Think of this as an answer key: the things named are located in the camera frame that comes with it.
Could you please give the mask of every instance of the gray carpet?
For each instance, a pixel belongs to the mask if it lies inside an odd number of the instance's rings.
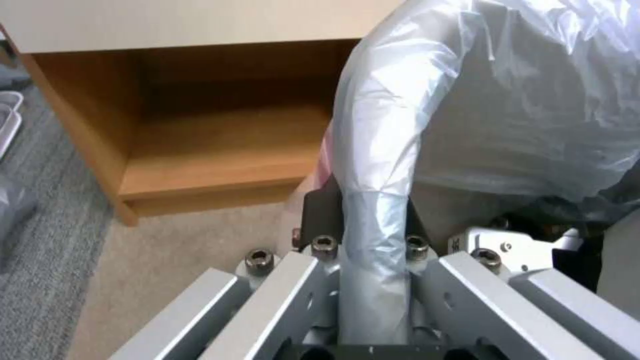
[[[38,199],[0,244],[0,359],[63,359],[112,210],[40,91],[0,172]]]

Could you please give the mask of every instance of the white plastic cover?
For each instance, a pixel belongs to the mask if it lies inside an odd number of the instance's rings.
[[[407,342],[413,181],[571,201],[616,184],[639,157],[639,59],[630,0],[407,0],[366,36],[333,114],[341,342]]]

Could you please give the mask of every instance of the beige carpet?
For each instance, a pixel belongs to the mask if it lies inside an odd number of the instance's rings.
[[[105,359],[205,269],[233,272],[255,247],[275,248],[282,204],[114,220],[68,359]]]

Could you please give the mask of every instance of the white plastic tray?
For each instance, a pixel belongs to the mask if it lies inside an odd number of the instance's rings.
[[[16,91],[0,91],[0,104],[6,104],[14,111],[18,112],[24,97]]]
[[[0,103],[0,121],[0,159],[2,159],[22,124],[22,116],[12,107]]]

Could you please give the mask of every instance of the wooden cabinet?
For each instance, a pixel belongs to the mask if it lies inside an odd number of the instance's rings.
[[[0,21],[118,216],[285,199],[384,1],[0,3]]]

